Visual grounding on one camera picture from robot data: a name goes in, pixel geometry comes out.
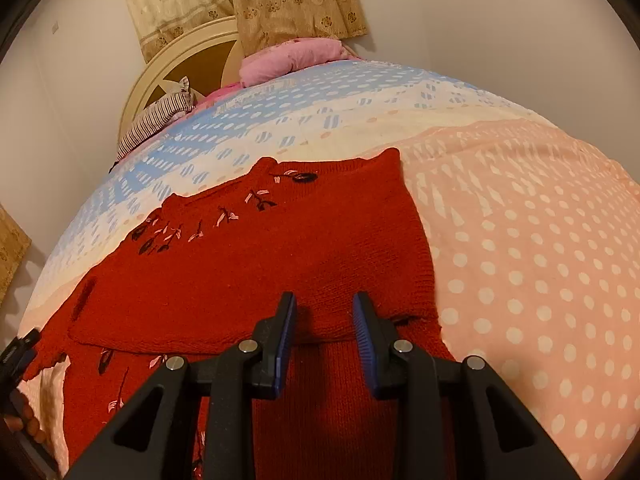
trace pink pillow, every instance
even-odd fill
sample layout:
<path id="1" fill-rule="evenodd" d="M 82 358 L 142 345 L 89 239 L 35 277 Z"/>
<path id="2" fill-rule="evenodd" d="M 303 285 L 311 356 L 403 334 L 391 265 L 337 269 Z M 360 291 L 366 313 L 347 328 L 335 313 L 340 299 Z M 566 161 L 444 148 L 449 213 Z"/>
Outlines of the pink pillow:
<path id="1" fill-rule="evenodd" d="M 229 97 L 241 89 L 242 85 L 240 84 L 240 82 L 231 83 L 229 85 L 223 86 L 222 88 L 218 88 L 217 90 L 206 96 L 203 101 L 199 102 L 193 112 L 196 113 L 200 110 L 204 110 L 205 108 L 209 108 L 220 101 L 222 98 Z"/>
<path id="2" fill-rule="evenodd" d="M 242 60 L 240 82 L 244 88 L 264 83 L 281 75 L 310 66 L 357 59 L 342 43 L 329 38 L 299 38 L 265 48 Z"/>

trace red knitted sweater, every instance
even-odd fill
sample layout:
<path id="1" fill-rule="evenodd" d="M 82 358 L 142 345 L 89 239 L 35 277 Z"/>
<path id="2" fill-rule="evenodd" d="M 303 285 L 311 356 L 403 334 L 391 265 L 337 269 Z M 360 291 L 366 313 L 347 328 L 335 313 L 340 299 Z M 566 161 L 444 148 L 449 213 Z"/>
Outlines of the red knitted sweater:
<path id="1" fill-rule="evenodd" d="M 395 149 L 342 162 L 262 158 L 231 182 L 171 195 L 91 269 L 47 323 L 26 374 L 70 358 L 70 463 L 164 356 L 197 360 L 247 338 L 284 290 L 298 299 L 297 345 L 284 396 L 254 403 L 259 480 L 391 478 L 395 404 L 364 386 L 354 293 L 367 290 L 403 337 L 450 358 Z"/>

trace cream headboard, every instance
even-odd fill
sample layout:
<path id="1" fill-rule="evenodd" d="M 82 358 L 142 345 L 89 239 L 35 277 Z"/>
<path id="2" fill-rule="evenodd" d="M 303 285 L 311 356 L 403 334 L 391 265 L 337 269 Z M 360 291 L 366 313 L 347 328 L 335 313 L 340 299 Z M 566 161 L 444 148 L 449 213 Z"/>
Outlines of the cream headboard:
<path id="1" fill-rule="evenodd" d="M 156 54 L 133 86 L 120 118 L 118 140 L 136 115 L 184 76 L 198 98 L 240 81 L 242 58 L 234 16 L 204 23 L 176 38 Z"/>

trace bed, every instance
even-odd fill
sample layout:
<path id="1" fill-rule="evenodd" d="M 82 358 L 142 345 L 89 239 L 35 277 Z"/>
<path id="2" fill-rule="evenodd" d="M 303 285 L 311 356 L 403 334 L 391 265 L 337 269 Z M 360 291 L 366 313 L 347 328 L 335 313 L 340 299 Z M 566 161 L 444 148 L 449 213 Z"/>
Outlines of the bed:
<path id="1" fill-rule="evenodd" d="M 187 75 L 206 95 L 238 80 L 234 18 L 169 44 L 121 128 Z M 436 273 L 442 338 L 501 374 L 584 479 L 603 479 L 640 420 L 638 184 L 531 110 L 421 69 L 344 60 L 247 88 L 172 124 L 106 177 L 50 255 L 20 326 L 42 327 L 92 266 L 171 193 L 277 160 L 399 148 Z M 21 389 L 68 469 L 69 361 Z"/>

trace metal rivet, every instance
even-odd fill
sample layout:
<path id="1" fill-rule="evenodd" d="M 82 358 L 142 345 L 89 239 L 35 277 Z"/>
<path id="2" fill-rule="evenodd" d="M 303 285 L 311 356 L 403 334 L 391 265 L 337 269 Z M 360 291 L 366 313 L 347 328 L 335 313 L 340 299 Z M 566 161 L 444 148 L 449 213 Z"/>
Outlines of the metal rivet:
<path id="1" fill-rule="evenodd" d="M 173 357 L 169 357 L 164 364 L 169 370 L 179 370 L 184 366 L 184 359 L 179 355 L 174 355 Z"/>
<path id="2" fill-rule="evenodd" d="M 240 342 L 238 348 L 241 352 L 248 354 L 249 352 L 255 352 L 258 349 L 258 343 L 253 339 L 245 339 L 244 341 Z"/>
<path id="3" fill-rule="evenodd" d="M 466 360 L 466 365 L 472 370 L 482 370 L 484 368 L 484 359 L 477 355 L 472 355 Z"/>
<path id="4" fill-rule="evenodd" d="M 398 339 L 394 342 L 394 348 L 401 354 L 406 354 L 414 349 L 414 345 L 406 339 Z"/>

